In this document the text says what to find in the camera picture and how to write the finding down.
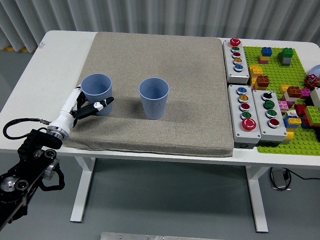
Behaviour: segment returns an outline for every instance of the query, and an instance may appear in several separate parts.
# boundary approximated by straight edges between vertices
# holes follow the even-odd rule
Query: red button
[[[275,118],[272,118],[268,121],[268,125],[270,128],[276,129],[277,127],[279,127],[279,121]]]
[[[231,38],[230,39],[230,45],[233,47],[239,46],[240,43],[241,43],[241,41],[238,38]]]
[[[242,112],[249,111],[250,105],[248,103],[241,103],[239,108]]]
[[[232,57],[233,57],[234,59],[239,59],[239,58],[241,57],[241,54],[240,54],[239,52],[234,52],[234,53],[232,54]]]
[[[255,129],[257,126],[255,120],[252,118],[245,118],[242,120],[242,127],[244,130],[251,131]]]

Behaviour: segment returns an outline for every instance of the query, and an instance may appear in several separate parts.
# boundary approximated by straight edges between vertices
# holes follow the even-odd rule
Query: gray floor
[[[0,109],[31,57],[0,51]],[[71,223],[82,169],[72,157],[60,160],[65,189],[38,190],[28,215],[7,224],[0,240],[99,240],[102,232],[222,240],[320,239],[320,180],[293,176],[292,190],[279,192],[263,175],[260,187],[269,233],[261,234],[255,231],[242,166],[98,159],[83,222]],[[0,174],[17,162],[17,154],[1,153]],[[320,170],[293,170],[320,177]],[[45,184],[57,184],[57,179]]]

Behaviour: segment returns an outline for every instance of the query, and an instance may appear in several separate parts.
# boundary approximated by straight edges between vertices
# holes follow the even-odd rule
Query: brown lego brick
[[[298,86],[290,86],[287,90],[289,98],[299,98],[301,96],[301,89]]]
[[[259,87],[263,87],[263,88],[266,88],[268,87],[270,81],[269,81],[269,78],[268,76],[258,76],[256,78],[256,83]]]

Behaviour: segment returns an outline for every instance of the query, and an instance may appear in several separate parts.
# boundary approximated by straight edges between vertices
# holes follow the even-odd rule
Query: black cable
[[[39,118],[18,118],[18,119],[14,119],[14,120],[11,120],[9,121],[4,127],[3,127],[3,135],[7,138],[7,139],[10,139],[10,140],[17,140],[17,139],[23,139],[23,138],[26,138],[27,136],[30,135],[30,133],[27,133],[23,136],[9,136],[7,134],[7,129],[13,125],[16,125],[16,124],[19,124],[19,123],[22,123],[22,122],[40,122],[42,124],[45,124],[45,125],[49,125],[49,121],[47,120],[43,120],[43,119],[39,119]]]
[[[49,192],[49,191],[57,191],[57,190],[62,190],[65,187],[65,175],[60,169],[59,163],[55,166],[54,171],[58,174],[59,177],[59,184],[58,185],[53,185],[53,186],[45,186],[44,183],[41,181],[39,183],[39,188],[44,191],[44,192]]]
[[[271,174],[272,174],[272,169],[273,169],[273,167],[270,167],[270,170],[269,170],[269,178],[270,178],[270,181],[272,182],[273,186],[274,186],[276,189],[278,189],[279,191],[285,191],[285,190],[287,190],[287,189],[289,188],[290,183],[291,183],[291,180],[292,180],[291,174],[296,175],[297,177],[301,178],[302,180],[320,180],[320,178],[317,178],[317,177],[307,177],[307,178],[306,178],[306,177],[302,177],[302,176],[298,175],[297,173],[295,173],[294,171],[291,171],[290,169],[284,167],[286,173],[288,173],[289,182],[285,184],[285,187],[280,188],[280,187],[278,187],[278,186],[276,185],[273,177],[271,176]]]
[[[288,168],[285,168],[285,170],[287,170],[289,173],[292,173],[292,174],[296,175],[297,177],[299,177],[299,178],[301,178],[301,179],[303,179],[303,180],[320,180],[320,178],[317,178],[317,177],[308,177],[308,178],[304,178],[304,177],[302,177],[302,176],[300,176],[300,175],[296,174],[295,172],[291,171],[291,170],[290,170],[290,169],[288,169]]]

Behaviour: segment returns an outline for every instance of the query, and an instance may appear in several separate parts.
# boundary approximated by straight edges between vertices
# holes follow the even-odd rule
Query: blue lego brick
[[[286,129],[297,129],[300,124],[290,124],[288,122],[288,119],[297,119],[298,117],[297,116],[285,116],[284,119],[283,119],[283,122],[284,122],[284,125],[285,125],[285,128]]]
[[[263,48],[261,49],[261,54],[262,54],[262,56],[264,56],[264,57],[271,57],[271,55],[272,55],[272,49],[271,49],[271,47],[263,47]]]

